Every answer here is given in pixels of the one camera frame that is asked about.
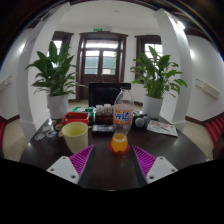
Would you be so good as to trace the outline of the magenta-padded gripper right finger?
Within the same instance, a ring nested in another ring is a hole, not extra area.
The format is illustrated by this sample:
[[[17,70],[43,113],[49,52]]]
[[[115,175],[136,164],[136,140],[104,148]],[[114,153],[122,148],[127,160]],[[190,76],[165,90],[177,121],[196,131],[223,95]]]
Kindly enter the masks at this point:
[[[178,171],[165,157],[155,157],[144,149],[132,146],[140,170],[148,184]]]

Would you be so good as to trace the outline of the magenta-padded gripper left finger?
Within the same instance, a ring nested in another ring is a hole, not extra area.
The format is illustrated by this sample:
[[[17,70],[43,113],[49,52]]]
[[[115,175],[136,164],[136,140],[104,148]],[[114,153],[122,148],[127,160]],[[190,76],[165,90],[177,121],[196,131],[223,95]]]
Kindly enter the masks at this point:
[[[77,184],[85,171],[94,145],[68,156],[61,156],[47,171],[67,181]]]

